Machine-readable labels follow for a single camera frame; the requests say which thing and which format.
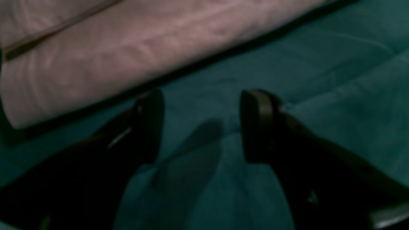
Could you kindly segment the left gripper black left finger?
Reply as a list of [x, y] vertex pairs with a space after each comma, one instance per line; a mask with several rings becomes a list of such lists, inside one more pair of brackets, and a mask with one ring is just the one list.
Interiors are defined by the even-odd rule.
[[1, 189], [1, 227], [112, 230], [133, 174], [159, 156], [160, 90], [140, 96], [91, 137], [48, 157]]

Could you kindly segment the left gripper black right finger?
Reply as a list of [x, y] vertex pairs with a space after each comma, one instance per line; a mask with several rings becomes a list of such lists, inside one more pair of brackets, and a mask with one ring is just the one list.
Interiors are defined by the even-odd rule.
[[247, 163], [267, 164], [297, 230], [407, 230], [408, 187], [345, 148], [316, 136], [276, 95], [243, 90]]

